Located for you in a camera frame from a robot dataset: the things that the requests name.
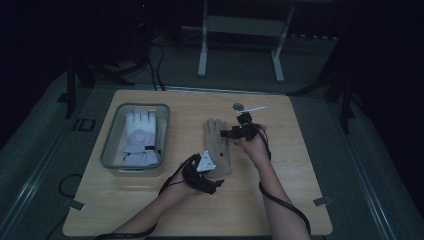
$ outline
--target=glove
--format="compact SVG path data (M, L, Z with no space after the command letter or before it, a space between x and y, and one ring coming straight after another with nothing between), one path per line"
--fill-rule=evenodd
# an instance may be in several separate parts
M135 109L126 116L125 130L128 136L124 152L125 166L150 166L158 163L155 151L156 114Z
M231 160L227 138L221 137L221 130L227 130L227 122L220 119L209 119L203 125L205 130L206 150L216 165L214 170L206 174L207 177L216 178L230 174Z

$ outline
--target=dark background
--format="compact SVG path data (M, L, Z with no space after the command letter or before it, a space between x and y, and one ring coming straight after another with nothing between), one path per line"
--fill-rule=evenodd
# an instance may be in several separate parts
M112 37L117 34L111 34L114 31L111 24L152 20L177 41L179 27L201 26L202 21L202 1L197 0L162 0L155 4L121 1L136 6L147 4L149 8L134 11L127 4L121 15L109 19L104 18L99 7L101 1L88 2L1 1L0 147L20 126L47 86L66 70L71 57L89 55L103 63L116 60L119 41ZM240 2L235 3L238 8L231 9L233 12L252 9L248 2L245 8ZM424 180L423 2L296 4L290 34L339 39L328 66L331 71L347 66L354 76L354 92L423 213L424 196L420 189ZM137 17L118 20L119 16L128 16L126 11ZM275 8L269 11L266 16L275 14Z

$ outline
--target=white glove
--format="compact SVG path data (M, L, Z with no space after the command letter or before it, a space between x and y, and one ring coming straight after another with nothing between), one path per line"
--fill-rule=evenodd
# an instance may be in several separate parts
M125 130L128 136L124 152L126 166L149 166L158 163L155 151L156 114L135 109L126 116Z

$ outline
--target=person's right hand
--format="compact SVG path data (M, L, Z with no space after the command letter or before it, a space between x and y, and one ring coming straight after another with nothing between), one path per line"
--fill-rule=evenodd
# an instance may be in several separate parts
M260 133L265 137L266 127L260 125ZM255 164L255 167L258 168L263 164L268 164L270 159L268 157L268 152L265 147L265 143L262 140L261 136L256 134L256 136L251 141L246 141L246 139L241 138L236 140L236 144L241 146L245 153L249 156L250 160Z

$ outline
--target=gray carpet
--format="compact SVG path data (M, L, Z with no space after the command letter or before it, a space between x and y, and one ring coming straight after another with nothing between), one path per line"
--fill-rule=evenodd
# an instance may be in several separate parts
M211 45L206 76L198 78L200 48L196 39L187 39L180 45L169 43L166 38L157 41L165 52L160 76L168 89L284 94L316 80L334 46L334 42L327 40L289 39L281 57L287 80L278 84L269 51L229 47L222 43ZM151 54L154 66L160 57L160 49L154 47ZM127 79L137 85L125 88L153 89L148 69L127 76ZM67 213L61 204L66 197L59 193L57 186L69 174L83 173L113 94L123 87L108 80L99 80L94 89L79 87L77 109L73 118L66 120L66 105L56 102L59 94L66 90L65 84L65 75L52 83L0 153L1 230L10 227L4 239L46 239L50 232L53 233L50 239L70 239L61 233L60 222ZM337 122L340 105L323 101L325 89L326 86L304 97L293 97L292 102L323 195L332 200L328 211L334 230L326 239L423 239L423 219L372 124L352 104L356 118L349 121L351 134L344 134ZM78 118L95 120L93 131L75 130ZM35 192L27 193L32 200L27 206L14 207L18 194L26 193L22 187L40 166L44 167L42 181ZM366 180L372 186L376 198L371 200L374 202L367 197L370 195L367 181L364 183L363 176L358 174L358 166L363 167ZM75 193L78 183L78 178L70 178L64 190ZM381 219L374 215L376 199L390 226L389 234L384 233ZM19 213L16 218L7 215L10 209ZM5 223L5 219L12 219L16 224Z

